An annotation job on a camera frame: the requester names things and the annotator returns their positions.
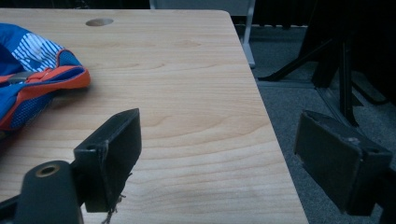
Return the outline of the blue and orange garment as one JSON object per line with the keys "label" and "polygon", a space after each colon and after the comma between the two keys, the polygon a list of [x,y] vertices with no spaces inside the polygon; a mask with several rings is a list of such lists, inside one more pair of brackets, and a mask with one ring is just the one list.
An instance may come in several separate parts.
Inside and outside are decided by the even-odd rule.
{"label": "blue and orange garment", "polygon": [[86,88],[88,70],[65,47],[18,25],[0,23],[0,133],[18,130],[58,90]]}

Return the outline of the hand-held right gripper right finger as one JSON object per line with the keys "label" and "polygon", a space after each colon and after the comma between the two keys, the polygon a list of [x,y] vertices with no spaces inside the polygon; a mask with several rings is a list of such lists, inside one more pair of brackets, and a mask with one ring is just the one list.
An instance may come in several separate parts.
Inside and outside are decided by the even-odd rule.
{"label": "hand-held right gripper right finger", "polygon": [[329,116],[305,110],[294,153],[341,212],[393,215],[392,153]]}

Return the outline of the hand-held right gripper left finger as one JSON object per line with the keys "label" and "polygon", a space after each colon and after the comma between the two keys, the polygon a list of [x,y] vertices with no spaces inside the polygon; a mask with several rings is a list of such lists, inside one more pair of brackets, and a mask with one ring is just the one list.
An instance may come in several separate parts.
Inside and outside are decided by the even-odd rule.
{"label": "hand-held right gripper left finger", "polygon": [[137,108],[113,115],[74,149],[78,200],[88,212],[115,208],[141,151]]}

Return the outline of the black metal stand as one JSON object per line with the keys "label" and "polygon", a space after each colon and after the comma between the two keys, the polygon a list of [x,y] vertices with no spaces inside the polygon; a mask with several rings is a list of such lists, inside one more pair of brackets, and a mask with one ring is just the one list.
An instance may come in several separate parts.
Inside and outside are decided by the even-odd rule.
{"label": "black metal stand", "polygon": [[307,62],[318,64],[312,82],[319,89],[339,76],[340,112],[353,126],[352,71],[396,105],[396,0],[316,0],[299,57],[264,80],[279,81]]}

